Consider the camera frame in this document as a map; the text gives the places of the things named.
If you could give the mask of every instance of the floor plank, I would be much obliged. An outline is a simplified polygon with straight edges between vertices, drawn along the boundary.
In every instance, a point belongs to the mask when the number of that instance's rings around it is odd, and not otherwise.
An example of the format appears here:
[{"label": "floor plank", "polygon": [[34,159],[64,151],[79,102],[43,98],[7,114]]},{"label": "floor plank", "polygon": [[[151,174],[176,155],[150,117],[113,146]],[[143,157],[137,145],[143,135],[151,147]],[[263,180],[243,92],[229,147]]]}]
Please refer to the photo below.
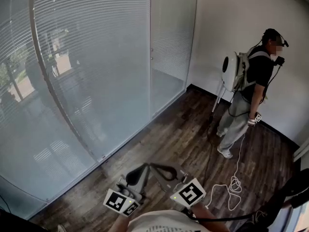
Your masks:
[{"label": "floor plank", "polygon": [[[107,189],[112,188],[120,174],[131,166],[151,161],[177,162],[200,183],[207,168],[204,186],[207,192],[204,203],[207,204],[214,184],[229,185],[236,170],[241,142],[241,139],[238,140],[232,147],[232,159],[224,159],[217,153],[216,143],[211,141],[209,134],[213,134],[227,105],[219,105],[214,121],[206,131],[214,101],[212,96],[199,90],[188,90],[107,162],[31,221],[49,229],[62,223],[68,232],[107,231],[111,221],[117,217],[116,213],[102,205]],[[229,195],[224,187],[220,187],[214,190],[210,210],[222,218],[244,215],[259,208],[293,175],[292,156],[293,149],[284,138],[259,124],[249,128],[237,172],[243,188],[241,203],[230,212],[227,208]],[[164,195],[153,176],[146,191],[149,199],[134,216],[153,210],[181,209]],[[236,203],[237,200],[232,198],[231,206]],[[233,221],[227,222],[227,225],[233,231],[242,223]]]}]

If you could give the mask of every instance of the man's arm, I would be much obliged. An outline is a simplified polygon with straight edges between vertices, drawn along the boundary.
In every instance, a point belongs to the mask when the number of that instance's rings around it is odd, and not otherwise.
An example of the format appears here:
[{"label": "man's arm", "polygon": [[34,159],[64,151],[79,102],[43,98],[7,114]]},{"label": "man's arm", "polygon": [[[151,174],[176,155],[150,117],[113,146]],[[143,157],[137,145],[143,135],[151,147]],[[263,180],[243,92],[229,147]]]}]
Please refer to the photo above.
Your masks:
[{"label": "man's arm", "polygon": [[126,232],[129,225],[130,218],[119,215],[115,223],[112,225],[108,232]]},{"label": "man's arm", "polygon": [[257,112],[257,109],[260,105],[260,102],[263,98],[263,92],[265,87],[261,86],[259,84],[255,84],[254,93],[251,100],[251,108],[249,113],[250,119],[255,119],[255,113]]},{"label": "man's arm", "polygon": [[[216,217],[206,209],[203,203],[197,203],[191,207],[194,215],[197,218],[213,218]],[[212,232],[229,232],[230,230],[225,226],[223,222],[200,222],[206,229]]]}]

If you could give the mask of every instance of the backpack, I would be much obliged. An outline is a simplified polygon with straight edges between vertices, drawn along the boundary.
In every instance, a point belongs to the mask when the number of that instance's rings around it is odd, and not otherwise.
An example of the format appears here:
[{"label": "backpack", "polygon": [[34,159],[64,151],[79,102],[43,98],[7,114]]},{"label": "backpack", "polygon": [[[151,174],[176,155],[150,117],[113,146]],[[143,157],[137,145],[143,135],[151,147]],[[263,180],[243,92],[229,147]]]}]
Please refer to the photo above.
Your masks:
[{"label": "backpack", "polygon": [[233,83],[233,90],[232,90],[233,92],[242,91],[246,87],[255,84],[255,81],[249,83],[247,79],[247,71],[250,67],[249,65],[250,59],[255,58],[257,56],[265,56],[271,59],[270,56],[263,51],[256,52],[249,57],[253,49],[254,48],[250,49],[247,53],[240,53],[238,55],[238,67],[236,70],[236,77]]}]

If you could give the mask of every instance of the white sneaker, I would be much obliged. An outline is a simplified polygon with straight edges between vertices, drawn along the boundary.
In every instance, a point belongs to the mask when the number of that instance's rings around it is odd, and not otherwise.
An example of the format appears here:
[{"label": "white sneaker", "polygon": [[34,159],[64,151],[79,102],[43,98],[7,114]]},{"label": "white sneaker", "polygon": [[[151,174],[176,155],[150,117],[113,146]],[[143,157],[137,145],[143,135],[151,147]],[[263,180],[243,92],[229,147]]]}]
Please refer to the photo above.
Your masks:
[{"label": "white sneaker", "polygon": [[66,229],[62,225],[58,225],[57,232],[67,232]]},{"label": "white sneaker", "polygon": [[217,135],[218,137],[222,137],[222,136],[225,135],[225,133],[224,133],[224,132],[219,132],[219,131],[217,130],[216,135]]},{"label": "white sneaker", "polygon": [[233,157],[233,155],[231,154],[231,152],[229,150],[221,150],[219,149],[219,147],[217,147],[217,150],[220,154],[222,154],[226,159],[231,159]]}]

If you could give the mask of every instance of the wooden floor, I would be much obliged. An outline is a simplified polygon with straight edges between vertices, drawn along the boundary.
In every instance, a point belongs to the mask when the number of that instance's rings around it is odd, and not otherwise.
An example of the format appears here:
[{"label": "wooden floor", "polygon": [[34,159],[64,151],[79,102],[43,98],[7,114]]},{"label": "wooden floor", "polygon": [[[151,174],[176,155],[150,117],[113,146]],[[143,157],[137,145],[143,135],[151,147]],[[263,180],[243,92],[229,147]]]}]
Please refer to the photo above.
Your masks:
[{"label": "wooden floor", "polygon": [[[236,170],[240,140],[231,149],[234,157],[224,159],[215,148],[212,136],[207,136],[208,117],[214,98],[195,89],[188,90],[154,122],[141,131],[107,162],[70,189],[55,202],[31,219],[32,222],[53,229],[63,224],[68,232],[107,231],[117,214],[102,205],[108,188],[112,188],[121,172],[141,162],[172,161],[203,182],[210,158],[204,203],[210,200],[214,184],[230,183]],[[220,120],[226,104],[220,104],[210,127]],[[238,179],[242,185],[242,201],[230,212],[228,193],[224,187],[215,189],[210,210],[218,217],[235,217],[250,213],[266,202],[292,176],[293,150],[284,138],[262,126],[248,129],[240,156]],[[151,176],[146,188],[147,197],[134,216],[164,209],[181,209],[164,196]],[[233,206],[237,200],[232,198]],[[227,222],[234,231],[244,221]]]}]

